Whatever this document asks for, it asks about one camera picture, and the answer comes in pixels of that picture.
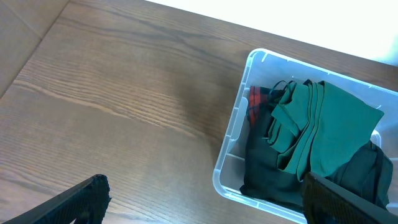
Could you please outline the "red navy plaid shirt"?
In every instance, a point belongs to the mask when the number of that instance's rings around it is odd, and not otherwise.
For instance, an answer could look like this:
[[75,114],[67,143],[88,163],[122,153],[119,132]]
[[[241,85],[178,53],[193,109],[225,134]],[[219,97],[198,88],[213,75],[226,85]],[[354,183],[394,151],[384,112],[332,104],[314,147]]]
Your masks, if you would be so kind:
[[260,110],[268,104],[269,88],[252,86],[249,91],[248,109],[246,116],[250,127],[253,127],[259,117]]

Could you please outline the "green garment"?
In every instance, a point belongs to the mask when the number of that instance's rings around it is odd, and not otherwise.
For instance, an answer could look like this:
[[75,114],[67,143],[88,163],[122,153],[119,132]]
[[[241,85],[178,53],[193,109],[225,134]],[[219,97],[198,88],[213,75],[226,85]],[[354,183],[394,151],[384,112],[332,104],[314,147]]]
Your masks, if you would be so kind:
[[266,137],[277,151],[276,166],[298,180],[307,172],[334,173],[369,142],[384,116],[325,81],[290,81],[270,91],[269,104],[273,121]]

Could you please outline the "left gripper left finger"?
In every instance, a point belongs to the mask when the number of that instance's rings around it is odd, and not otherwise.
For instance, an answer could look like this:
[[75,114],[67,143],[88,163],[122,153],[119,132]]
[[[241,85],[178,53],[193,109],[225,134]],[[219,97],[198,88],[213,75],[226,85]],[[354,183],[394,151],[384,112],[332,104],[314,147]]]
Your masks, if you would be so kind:
[[109,191],[107,177],[96,174],[4,224],[101,224]]

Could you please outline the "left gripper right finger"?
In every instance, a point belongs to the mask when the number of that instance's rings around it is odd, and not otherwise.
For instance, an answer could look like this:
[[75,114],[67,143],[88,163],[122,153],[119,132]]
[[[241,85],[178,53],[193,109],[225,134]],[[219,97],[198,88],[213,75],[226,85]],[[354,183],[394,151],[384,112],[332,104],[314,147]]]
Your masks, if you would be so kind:
[[313,173],[303,182],[303,214],[309,224],[397,224],[397,216]]

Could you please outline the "large black garment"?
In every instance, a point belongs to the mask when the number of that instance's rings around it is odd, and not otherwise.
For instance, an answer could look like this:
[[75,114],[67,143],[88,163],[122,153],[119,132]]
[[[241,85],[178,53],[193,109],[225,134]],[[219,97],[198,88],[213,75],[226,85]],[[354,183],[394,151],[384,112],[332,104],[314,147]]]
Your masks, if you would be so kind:
[[[240,191],[248,197],[301,210],[302,183],[296,175],[277,168],[278,153],[266,139],[266,131],[273,121],[269,100],[283,94],[282,90],[270,91],[268,104],[260,110],[255,125],[250,127],[245,149],[244,183]],[[327,179],[378,207],[386,208],[392,173],[393,164],[389,158],[377,145],[368,142]]]

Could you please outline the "clear plastic storage bin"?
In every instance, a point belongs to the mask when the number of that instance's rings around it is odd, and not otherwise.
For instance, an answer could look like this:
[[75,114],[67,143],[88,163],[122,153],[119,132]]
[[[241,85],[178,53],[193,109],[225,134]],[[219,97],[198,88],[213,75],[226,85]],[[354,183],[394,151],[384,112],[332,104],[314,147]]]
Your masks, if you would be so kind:
[[247,57],[234,108],[213,171],[213,185],[223,197],[277,215],[295,223],[306,223],[302,212],[240,193],[245,170],[245,147],[249,135],[246,110],[251,86],[272,88],[278,81],[326,81],[384,112],[371,141],[397,165],[397,92],[351,78],[325,68],[278,54],[254,49]]

